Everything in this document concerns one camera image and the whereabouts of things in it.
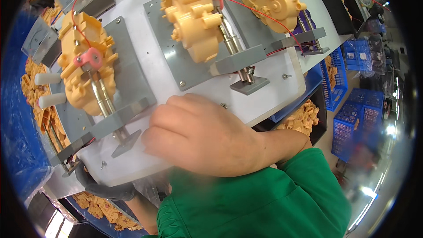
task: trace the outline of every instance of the white table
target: white table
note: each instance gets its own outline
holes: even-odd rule
[[[182,95],[186,92],[179,91],[150,27],[146,10],[143,7],[143,4],[148,1],[150,0],[116,0],[116,6],[100,16],[100,18],[102,18],[103,24],[108,24],[115,18],[123,16],[144,74],[156,96],[158,104],[162,104],[170,96]],[[330,52],[341,45],[347,37],[337,35],[323,2],[321,0],[301,1],[307,4],[317,27],[323,26],[326,30],[327,36],[320,40],[321,45],[329,47]],[[229,86],[239,80],[237,75],[215,77],[189,89],[187,92],[203,95],[219,104],[226,103],[228,110],[236,114],[247,125],[253,126],[302,95],[305,91],[302,74],[320,62],[325,56],[326,54],[303,57],[300,52],[296,53],[294,48],[289,48],[270,56],[266,60],[255,64],[255,75],[268,78],[270,84],[249,96],[230,89]],[[293,77],[283,80],[283,73]],[[127,124],[126,128],[129,133],[138,129],[143,131],[147,129],[149,116],[153,110],[154,108],[147,110]],[[140,139],[132,150],[112,159],[111,154],[116,147],[117,142],[109,135],[78,153],[78,157],[84,161],[92,177],[101,184],[115,186],[169,167],[169,164],[162,160],[144,154],[144,147]],[[107,165],[100,169],[102,161],[106,161]],[[47,183],[50,186],[50,194],[55,192],[54,184],[57,184],[58,180],[63,181],[58,176],[63,173],[63,169],[56,167],[56,170],[50,180],[51,182]],[[65,180],[69,180],[67,184],[74,185],[72,183],[75,180],[74,177]],[[64,191],[63,185],[66,184],[61,184],[62,189],[60,194],[58,194],[59,196],[63,196],[64,193],[70,195],[83,190],[69,187],[69,191]]]

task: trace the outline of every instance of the blue wire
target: blue wire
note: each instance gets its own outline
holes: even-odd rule
[[[51,25],[53,25],[54,23],[55,23],[55,21],[56,21],[56,19],[58,18],[58,16],[60,15],[60,13],[61,13],[62,11],[60,11],[58,14],[57,14],[57,16],[54,18],[54,20],[52,21],[52,23],[50,24],[50,26]]]
[[[50,26],[54,24],[54,22],[56,21],[57,17],[60,15],[61,12],[62,11],[59,11],[59,13],[57,13],[57,16],[54,18],[54,20],[52,21],[52,23],[50,24]]]

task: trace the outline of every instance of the black glove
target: black glove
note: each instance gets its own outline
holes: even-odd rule
[[[82,163],[82,161],[80,162],[81,164],[79,164],[78,167],[75,169],[75,175],[77,177],[77,180],[81,182],[81,184],[85,187],[85,190],[88,193],[91,193],[103,199],[110,199],[113,201],[117,201],[120,199],[124,201],[130,201],[134,198],[136,190],[131,182],[114,187],[99,185],[91,177],[91,175],[84,170],[84,164]]]

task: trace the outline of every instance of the bolt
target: bolt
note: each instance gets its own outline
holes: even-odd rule
[[[287,78],[289,78],[289,77],[292,77],[292,76],[290,76],[290,75],[287,75],[287,74],[283,74],[282,75],[282,78],[285,80],[285,79],[287,79]]]

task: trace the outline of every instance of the white plastic peg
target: white plastic peg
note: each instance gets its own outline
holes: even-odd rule
[[[35,75],[36,85],[57,84],[61,80],[59,73],[38,73]]]
[[[38,99],[38,105],[40,106],[40,108],[48,108],[48,107],[65,103],[65,102],[66,102],[65,93],[57,93],[52,95],[41,96]]]

